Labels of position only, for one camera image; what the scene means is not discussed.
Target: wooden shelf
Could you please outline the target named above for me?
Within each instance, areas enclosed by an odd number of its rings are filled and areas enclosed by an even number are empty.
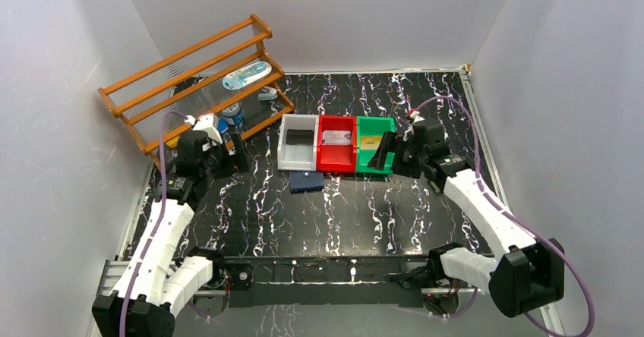
[[[199,65],[195,65],[192,68],[184,70],[180,74],[177,74],[168,80],[163,80],[163,82],[155,83],[152,89],[141,90],[141,93],[138,93],[134,98],[128,98],[128,100],[122,104],[115,103],[114,100],[112,100],[112,98],[110,97],[110,95],[112,95],[113,93],[118,92],[119,90],[122,90],[123,88],[126,88],[127,86],[132,85],[133,83],[136,83],[139,80],[142,80],[146,77],[149,78],[150,75],[155,71],[165,68],[168,65],[171,65],[172,63],[175,63],[176,61],[182,58],[188,57],[189,55],[192,55],[194,52],[201,50],[204,47],[209,46],[223,39],[224,37],[230,36],[244,29],[245,27],[249,27],[249,26],[252,26],[252,28],[254,29],[253,37],[245,40],[242,43],[239,43],[236,46],[233,46],[232,48],[212,57],[211,59],[208,59]],[[115,118],[120,118],[123,121],[125,126],[132,134],[134,141],[139,146],[141,152],[143,152],[143,154],[145,155],[152,156],[158,165],[158,159],[156,158],[156,155],[154,154],[154,152],[159,147],[159,141],[158,140],[145,141],[145,139],[139,134],[137,129],[134,127],[135,124],[145,120],[146,118],[149,118],[151,115],[154,115],[155,113],[161,112],[163,109],[166,109],[172,106],[173,104],[177,103],[179,100],[187,98],[190,95],[197,93],[197,91],[203,88],[207,88],[209,85],[214,85],[215,83],[217,83],[218,80],[222,79],[224,76],[226,76],[228,73],[234,70],[237,70],[256,60],[266,61],[273,67],[273,70],[268,76],[259,80],[256,83],[253,83],[252,85],[241,88],[230,97],[220,100],[215,106],[213,106],[208,110],[204,110],[203,112],[203,113],[211,113],[211,112],[219,113],[224,108],[243,100],[244,98],[246,98],[247,96],[250,96],[253,93],[258,92],[259,90],[261,90],[262,87],[270,86],[270,87],[276,88],[278,92],[278,99],[284,103],[285,108],[277,112],[276,114],[270,116],[265,121],[262,121],[260,124],[257,124],[253,128],[250,128],[247,131],[245,131],[241,137],[243,139],[247,139],[250,136],[256,134],[258,131],[268,127],[270,124],[281,119],[282,115],[286,113],[291,113],[295,110],[295,105],[293,104],[293,102],[284,94],[281,88],[279,88],[279,86],[277,85],[277,81],[280,78],[284,77],[284,70],[282,69],[281,66],[279,66],[279,64],[277,64],[277,62],[273,58],[271,58],[268,55],[268,52],[264,45],[264,40],[269,39],[272,36],[273,36],[273,33],[271,32],[270,28],[266,25],[266,23],[264,23],[257,15],[252,14],[247,20],[243,20],[242,22],[239,22],[234,26],[231,26],[211,37],[208,37],[207,39],[204,39],[198,43],[195,43],[194,45],[180,52],[177,52],[176,54],[171,55],[168,58],[165,58],[157,62],[156,64],[149,66],[148,68],[145,68],[137,72],[136,74],[132,74],[131,76],[126,77],[125,79],[120,80],[119,82],[108,86],[107,88],[99,88],[98,92],[101,98],[103,99],[103,102],[106,104],[106,107],[110,111],[110,113],[112,113],[112,115]],[[159,95],[163,95],[164,93],[167,93],[168,89],[176,86],[177,84],[184,82],[190,77],[193,77],[194,75],[199,74],[200,72],[208,68],[211,68],[214,65],[226,60],[227,58],[231,58],[233,55],[238,54],[242,50],[248,49],[252,46],[255,47],[256,51],[246,56],[245,58],[235,62],[234,64],[229,65],[226,68],[223,68],[220,71],[217,71],[215,74],[210,75],[208,78],[202,80],[201,82],[196,83],[195,85],[188,87],[179,93],[175,93],[173,96],[169,98],[161,100],[157,104],[154,104],[153,106],[145,110],[137,111],[137,107],[140,104],[145,103],[146,101],[149,101],[152,98],[157,98]],[[189,126],[187,126],[186,124],[183,124],[177,128],[167,131],[164,134],[163,142],[164,143],[169,142],[170,140],[176,138],[179,134],[183,133],[184,131],[187,131],[189,128],[190,128]]]

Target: black marble tabletop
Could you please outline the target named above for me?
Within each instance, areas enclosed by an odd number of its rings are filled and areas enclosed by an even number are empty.
[[[295,113],[394,117],[398,131],[406,128],[409,111],[431,96],[453,96],[469,107],[457,72],[288,75],[280,85],[295,103]],[[269,107],[276,111],[279,104]],[[260,117],[256,98],[247,98],[242,109],[249,123]],[[473,157],[472,129],[458,108],[435,102],[421,115],[438,117],[452,150]],[[178,256],[195,245],[246,257],[410,255],[452,241],[489,252],[462,210],[423,180],[327,174],[322,191],[291,194],[289,172],[277,169],[278,136],[279,122],[249,138],[251,171],[210,183]],[[147,200],[157,179],[154,173]],[[147,201],[140,217],[149,212]],[[138,223],[130,251],[145,224]]]

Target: plastic bin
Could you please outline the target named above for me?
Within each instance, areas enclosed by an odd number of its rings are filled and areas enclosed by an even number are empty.
[[[317,126],[317,171],[355,172],[355,117],[321,115]],[[349,144],[324,144],[325,131],[350,131]]]
[[[277,168],[315,171],[318,115],[283,115],[277,145]]]
[[[368,174],[393,174],[391,164],[393,153],[387,154],[382,171],[367,167],[369,160],[374,157],[378,144],[383,133],[396,131],[396,124],[391,117],[358,117],[356,123],[358,132],[358,156],[355,164],[355,172]]]

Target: white wall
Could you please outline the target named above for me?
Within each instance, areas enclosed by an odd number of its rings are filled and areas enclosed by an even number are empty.
[[[586,277],[600,336],[644,335],[642,12],[644,0],[507,0],[472,69],[510,205]],[[578,333],[586,306],[566,282],[557,309]]]
[[[168,56],[257,13],[287,71],[471,63],[505,0],[133,0]]]
[[[0,334],[87,335],[147,164],[96,88],[160,57],[131,0],[0,0]]]

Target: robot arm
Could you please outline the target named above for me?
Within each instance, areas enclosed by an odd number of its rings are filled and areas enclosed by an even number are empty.
[[[437,119],[415,118],[404,134],[386,132],[368,165],[382,169],[389,152],[394,153],[393,173],[425,175],[436,192],[445,193],[463,210],[494,253],[488,258],[454,243],[431,250],[427,269],[433,279],[461,279],[489,292],[508,317],[564,296],[564,262],[504,215],[511,213],[477,178],[472,163],[451,153]]]
[[[182,265],[167,278],[177,243],[205,196],[209,180],[248,170],[242,139],[232,134],[235,150],[229,152],[216,130],[214,115],[202,115],[196,121],[188,118],[186,122],[193,128],[178,139],[177,156],[171,166],[174,173],[166,180],[165,205],[160,200],[162,186],[159,184],[150,218],[128,268],[110,296],[96,297],[92,306],[103,337],[118,336],[120,310],[131,283],[126,334],[160,337],[172,336],[175,317],[199,288],[221,284],[223,280],[223,258],[219,251],[199,247],[191,250]],[[162,212],[163,220],[157,222]],[[149,245],[142,258],[146,244]]]

